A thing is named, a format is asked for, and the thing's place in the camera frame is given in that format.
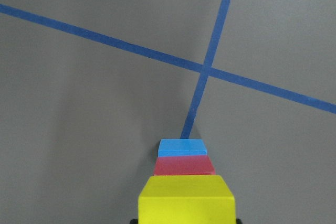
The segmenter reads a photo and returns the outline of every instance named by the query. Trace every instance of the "red block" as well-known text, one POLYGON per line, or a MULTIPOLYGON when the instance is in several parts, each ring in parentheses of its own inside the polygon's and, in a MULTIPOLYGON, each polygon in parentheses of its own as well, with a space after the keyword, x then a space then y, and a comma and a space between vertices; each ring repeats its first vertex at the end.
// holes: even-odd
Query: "red block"
POLYGON ((207 155, 158 157, 154 169, 154 176, 207 174, 216 174, 207 155))

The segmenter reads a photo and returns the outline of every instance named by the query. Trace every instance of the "gray floor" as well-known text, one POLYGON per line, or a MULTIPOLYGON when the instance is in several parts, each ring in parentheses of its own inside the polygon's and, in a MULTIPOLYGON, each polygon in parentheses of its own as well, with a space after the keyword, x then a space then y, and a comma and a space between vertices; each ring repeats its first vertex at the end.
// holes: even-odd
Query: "gray floor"
MULTIPOLYGON (((203 62, 221 0, 0 0, 203 62)), ((336 103, 336 0, 232 0, 214 67, 336 103)), ((198 74, 0 15, 0 223, 129 223, 198 74)), ((335 223, 335 114, 209 78, 192 136, 243 223, 335 223)))

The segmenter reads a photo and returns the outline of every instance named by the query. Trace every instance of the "blue line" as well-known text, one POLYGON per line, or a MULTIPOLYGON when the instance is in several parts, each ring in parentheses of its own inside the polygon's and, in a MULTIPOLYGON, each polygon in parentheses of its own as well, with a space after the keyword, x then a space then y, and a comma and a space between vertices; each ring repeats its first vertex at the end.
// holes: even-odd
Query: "blue line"
POLYGON ((208 50, 205 55, 202 71, 201 71, 200 77, 196 85, 196 89, 194 92, 194 96, 192 98, 192 102, 190 104, 188 115, 185 119, 181 138, 189 138, 191 129, 194 125, 196 114, 197 114, 197 109, 200 105, 200 102, 201 102, 201 99, 204 93, 205 85, 206 85, 207 79, 210 74, 211 66, 212 66, 212 63, 216 55, 219 39, 222 34, 222 30, 224 27, 229 5, 230 5, 230 0, 222 0, 222 2, 220 3, 214 30, 211 35, 211 39, 209 42, 208 50))
POLYGON ((290 101, 298 102, 304 105, 314 107, 316 109, 328 111, 336 114, 336 105, 325 102, 313 97, 308 97, 303 94, 295 93, 286 89, 278 88, 263 82, 248 79, 246 77, 238 76, 233 73, 225 72, 215 68, 211 68, 210 76, 224 81, 232 82, 247 88, 255 89, 267 94, 272 94, 290 101))
POLYGON ((119 40, 113 37, 109 37, 107 35, 99 34, 94 31, 86 30, 84 28, 80 28, 77 26, 73 26, 70 24, 66 24, 51 18, 46 18, 43 16, 39 16, 36 14, 32 14, 29 12, 25 12, 24 10, 16 9, 10 6, 0 4, 0 13, 7 14, 9 16, 21 18, 36 24, 40 24, 43 26, 47 26, 59 31, 64 31, 69 34, 73 34, 85 39, 90 39, 102 44, 109 45, 111 47, 116 47, 128 52, 132 52, 138 55, 146 56, 151 59, 155 59, 158 61, 162 61, 165 63, 169 63, 171 65, 175 65, 184 69, 193 70, 196 72, 200 72, 202 65, 196 62, 192 62, 189 60, 185 60, 173 55, 165 54, 163 52, 155 51, 153 49, 141 47, 138 45, 130 44, 123 40, 119 40))

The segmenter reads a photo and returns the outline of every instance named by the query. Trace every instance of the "yellow block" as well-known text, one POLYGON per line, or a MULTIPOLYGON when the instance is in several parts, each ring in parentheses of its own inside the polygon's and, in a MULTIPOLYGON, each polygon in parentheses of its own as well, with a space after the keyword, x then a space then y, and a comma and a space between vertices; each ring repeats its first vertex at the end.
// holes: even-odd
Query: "yellow block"
POLYGON ((219 175, 152 176, 139 196, 139 224, 235 224, 235 198, 219 175))

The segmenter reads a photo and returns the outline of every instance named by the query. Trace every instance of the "block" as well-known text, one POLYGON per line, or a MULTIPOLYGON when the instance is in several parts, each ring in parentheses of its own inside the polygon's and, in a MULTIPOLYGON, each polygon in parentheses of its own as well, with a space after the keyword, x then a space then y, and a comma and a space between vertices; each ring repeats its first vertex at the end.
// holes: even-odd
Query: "block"
POLYGON ((216 174, 208 155, 158 157, 153 175, 216 174))
POLYGON ((235 199, 219 175, 152 176, 138 199, 139 224, 235 224, 235 199))
POLYGON ((202 139, 162 139, 159 157, 206 155, 207 150, 202 139))

